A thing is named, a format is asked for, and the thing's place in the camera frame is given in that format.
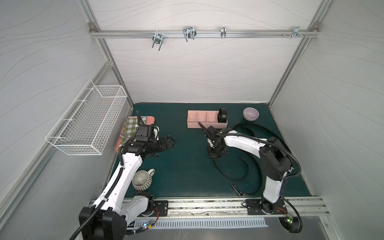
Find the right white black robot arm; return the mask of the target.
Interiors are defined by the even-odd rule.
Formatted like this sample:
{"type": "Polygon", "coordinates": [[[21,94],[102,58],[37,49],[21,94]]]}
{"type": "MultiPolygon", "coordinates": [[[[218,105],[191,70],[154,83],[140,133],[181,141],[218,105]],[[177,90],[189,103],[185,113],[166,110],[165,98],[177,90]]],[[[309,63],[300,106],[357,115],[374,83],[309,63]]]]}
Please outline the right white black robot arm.
{"type": "Polygon", "coordinates": [[[261,159],[266,181],[263,196],[257,204],[266,215],[277,210],[283,181],[301,174],[301,166],[278,138],[259,139],[230,129],[206,128],[198,122],[208,138],[208,155],[215,160],[227,154],[227,148],[237,148],[261,159]]]}

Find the pink compartment storage box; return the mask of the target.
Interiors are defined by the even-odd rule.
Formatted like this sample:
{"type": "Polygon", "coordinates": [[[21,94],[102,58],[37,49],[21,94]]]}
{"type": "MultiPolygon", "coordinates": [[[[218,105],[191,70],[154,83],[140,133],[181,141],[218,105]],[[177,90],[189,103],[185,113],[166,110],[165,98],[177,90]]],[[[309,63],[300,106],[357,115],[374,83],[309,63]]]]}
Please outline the pink compartment storage box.
{"type": "Polygon", "coordinates": [[[194,111],[188,110],[187,115],[187,128],[200,129],[201,123],[205,128],[210,126],[215,129],[223,129],[228,126],[228,120],[225,123],[218,122],[219,111],[194,111]]]}

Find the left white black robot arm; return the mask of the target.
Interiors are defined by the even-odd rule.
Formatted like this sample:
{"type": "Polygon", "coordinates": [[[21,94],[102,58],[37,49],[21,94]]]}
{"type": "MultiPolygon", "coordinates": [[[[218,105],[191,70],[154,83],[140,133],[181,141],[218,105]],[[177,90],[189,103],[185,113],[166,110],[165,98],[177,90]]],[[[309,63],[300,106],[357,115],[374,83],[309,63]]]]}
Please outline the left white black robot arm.
{"type": "Polygon", "coordinates": [[[154,197],[146,192],[123,205],[135,173],[146,156],[155,156],[174,145],[171,136],[159,137],[158,126],[139,124],[134,135],[119,148],[119,166],[105,189],[91,207],[81,210],[80,226],[70,238],[74,240],[82,235],[84,240],[122,240],[131,222],[154,209],[154,197]]]}

